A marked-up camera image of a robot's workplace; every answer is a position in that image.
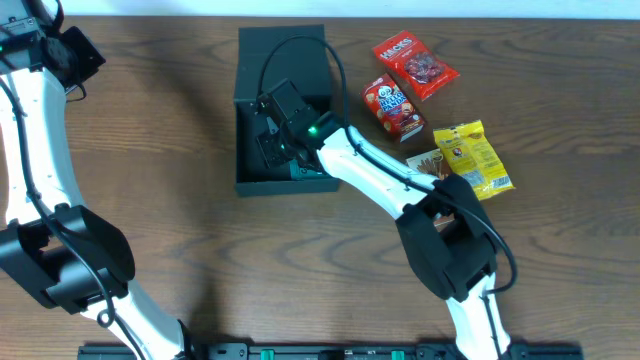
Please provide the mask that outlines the teal Chunkies cookie box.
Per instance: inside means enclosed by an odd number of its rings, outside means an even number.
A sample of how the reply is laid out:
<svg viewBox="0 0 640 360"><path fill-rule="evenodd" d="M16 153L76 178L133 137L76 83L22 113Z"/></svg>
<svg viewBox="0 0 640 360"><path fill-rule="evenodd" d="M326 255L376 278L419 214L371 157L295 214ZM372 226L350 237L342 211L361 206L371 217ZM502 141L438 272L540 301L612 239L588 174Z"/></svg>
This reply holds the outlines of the teal Chunkies cookie box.
<svg viewBox="0 0 640 360"><path fill-rule="evenodd" d="M313 169L301 167L297 162L292 161L289 163L289 169L291 178L296 181L302 181L307 179L320 179L324 178L323 172L318 172Z"/></svg>

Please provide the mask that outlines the red Hello Panda box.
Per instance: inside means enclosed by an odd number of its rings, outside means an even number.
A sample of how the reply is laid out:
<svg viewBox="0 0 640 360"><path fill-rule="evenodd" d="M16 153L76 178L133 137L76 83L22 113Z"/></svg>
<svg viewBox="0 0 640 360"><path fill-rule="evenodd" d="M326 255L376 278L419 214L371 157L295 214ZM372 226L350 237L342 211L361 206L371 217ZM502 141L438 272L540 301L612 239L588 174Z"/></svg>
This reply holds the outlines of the red Hello Panda box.
<svg viewBox="0 0 640 360"><path fill-rule="evenodd" d="M362 97L395 141L404 142L424 128L424 117L390 75L384 74L367 85Z"/></svg>

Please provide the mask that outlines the yellow snack bag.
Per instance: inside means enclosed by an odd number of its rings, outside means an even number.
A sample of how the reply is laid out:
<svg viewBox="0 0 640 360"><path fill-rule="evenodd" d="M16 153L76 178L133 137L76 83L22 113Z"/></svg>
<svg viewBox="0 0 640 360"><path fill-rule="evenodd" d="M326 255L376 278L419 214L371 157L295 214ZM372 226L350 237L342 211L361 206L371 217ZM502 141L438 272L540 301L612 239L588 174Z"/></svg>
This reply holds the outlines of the yellow snack bag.
<svg viewBox="0 0 640 360"><path fill-rule="evenodd" d="M436 129L433 135L450 170L471 185L479 200L515 188L481 120Z"/></svg>

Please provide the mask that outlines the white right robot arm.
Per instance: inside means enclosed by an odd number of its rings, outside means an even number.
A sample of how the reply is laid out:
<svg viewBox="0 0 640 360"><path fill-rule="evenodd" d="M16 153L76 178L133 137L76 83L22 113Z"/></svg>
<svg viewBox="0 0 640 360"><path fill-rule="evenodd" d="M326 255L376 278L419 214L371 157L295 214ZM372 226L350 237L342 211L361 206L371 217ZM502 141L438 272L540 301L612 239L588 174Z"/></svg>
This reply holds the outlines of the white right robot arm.
<svg viewBox="0 0 640 360"><path fill-rule="evenodd" d="M411 170L333 112L255 111L267 131L258 143L269 165L296 159L366 195L395 221L417 279L447 304L466 359L503 359L511 345L498 306L497 254L511 253L470 184Z"/></svg>

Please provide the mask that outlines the brown Pocky box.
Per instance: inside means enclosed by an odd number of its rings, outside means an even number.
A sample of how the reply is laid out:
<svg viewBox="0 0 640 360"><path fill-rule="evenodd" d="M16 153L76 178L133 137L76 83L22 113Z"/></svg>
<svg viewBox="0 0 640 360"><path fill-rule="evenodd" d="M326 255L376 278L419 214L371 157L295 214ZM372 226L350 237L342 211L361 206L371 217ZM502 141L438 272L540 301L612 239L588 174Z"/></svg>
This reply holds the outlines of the brown Pocky box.
<svg viewBox="0 0 640 360"><path fill-rule="evenodd" d="M407 165L416 171L444 180L452 170L439 148L406 159ZM442 231L454 220L453 215L438 215L434 220L436 230Z"/></svg>

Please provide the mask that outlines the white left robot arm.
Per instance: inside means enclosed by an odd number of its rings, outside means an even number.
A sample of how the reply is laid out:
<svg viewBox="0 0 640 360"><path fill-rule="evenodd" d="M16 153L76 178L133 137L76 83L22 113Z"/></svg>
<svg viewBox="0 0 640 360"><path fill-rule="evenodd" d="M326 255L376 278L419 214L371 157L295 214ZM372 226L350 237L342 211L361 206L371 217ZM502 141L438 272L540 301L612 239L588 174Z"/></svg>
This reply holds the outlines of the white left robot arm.
<svg viewBox="0 0 640 360"><path fill-rule="evenodd" d="M1 267L36 302L96 322L137 359L195 359L185 325L135 278L124 234L88 209L65 109L104 58L60 2L1 5L1 132L8 174Z"/></svg>

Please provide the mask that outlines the black storage box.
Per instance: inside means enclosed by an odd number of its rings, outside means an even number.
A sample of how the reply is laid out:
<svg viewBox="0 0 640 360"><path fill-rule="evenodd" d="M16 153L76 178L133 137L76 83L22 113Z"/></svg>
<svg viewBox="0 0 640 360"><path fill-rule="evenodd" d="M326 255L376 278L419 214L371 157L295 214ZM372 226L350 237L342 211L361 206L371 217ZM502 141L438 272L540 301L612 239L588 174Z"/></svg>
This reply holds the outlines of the black storage box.
<svg viewBox="0 0 640 360"><path fill-rule="evenodd" d="M236 111L236 192L241 196L335 192L340 181L296 181L289 164L265 166L256 137L267 129L256 113L258 81L265 90L289 79L305 101L324 113L331 106L331 75L322 25L245 27L238 30L239 60L233 103Z"/></svg>

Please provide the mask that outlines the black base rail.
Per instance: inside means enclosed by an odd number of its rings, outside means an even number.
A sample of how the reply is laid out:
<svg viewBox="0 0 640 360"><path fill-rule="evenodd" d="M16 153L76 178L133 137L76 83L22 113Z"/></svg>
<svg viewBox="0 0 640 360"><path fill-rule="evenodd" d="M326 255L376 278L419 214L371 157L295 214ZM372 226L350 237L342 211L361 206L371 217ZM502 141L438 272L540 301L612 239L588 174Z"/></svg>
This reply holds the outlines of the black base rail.
<svg viewBox="0 0 640 360"><path fill-rule="evenodd" d="M211 360L454 360L464 359L453 344L414 346L258 346L220 343L204 351ZM503 355L512 360L583 360L578 346L513 344Z"/></svg>

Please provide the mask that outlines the red Hacks candy bag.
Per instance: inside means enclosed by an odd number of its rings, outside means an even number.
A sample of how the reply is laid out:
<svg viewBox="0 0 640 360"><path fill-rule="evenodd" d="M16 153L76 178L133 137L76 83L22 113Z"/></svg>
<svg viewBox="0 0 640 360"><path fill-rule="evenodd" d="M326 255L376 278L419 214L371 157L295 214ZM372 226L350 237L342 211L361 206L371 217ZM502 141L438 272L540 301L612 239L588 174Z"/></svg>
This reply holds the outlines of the red Hacks candy bag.
<svg viewBox="0 0 640 360"><path fill-rule="evenodd" d="M373 52L387 68L405 80L421 100L434 95L460 75L406 30L376 45Z"/></svg>

